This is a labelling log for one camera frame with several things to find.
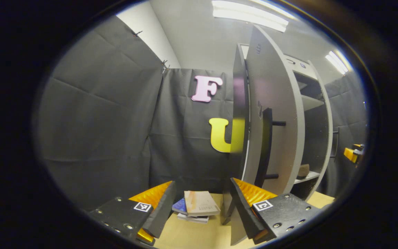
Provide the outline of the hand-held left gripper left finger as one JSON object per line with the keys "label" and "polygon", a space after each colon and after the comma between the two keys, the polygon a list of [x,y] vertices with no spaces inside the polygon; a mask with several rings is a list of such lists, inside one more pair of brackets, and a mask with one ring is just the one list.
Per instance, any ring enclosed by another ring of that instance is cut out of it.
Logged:
{"label": "hand-held left gripper left finger", "polygon": [[115,197],[88,214],[122,238],[153,246],[170,216],[176,192],[176,182],[168,181],[133,197]]}

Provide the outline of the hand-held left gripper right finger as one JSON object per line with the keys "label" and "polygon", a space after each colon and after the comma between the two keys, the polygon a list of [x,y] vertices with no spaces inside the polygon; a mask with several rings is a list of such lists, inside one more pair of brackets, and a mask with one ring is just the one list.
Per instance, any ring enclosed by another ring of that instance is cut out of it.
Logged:
{"label": "hand-held left gripper right finger", "polygon": [[321,212],[291,193],[276,195],[237,178],[231,178],[229,190],[240,218],[232,228],[241,230],[254,244],[286,236]]}

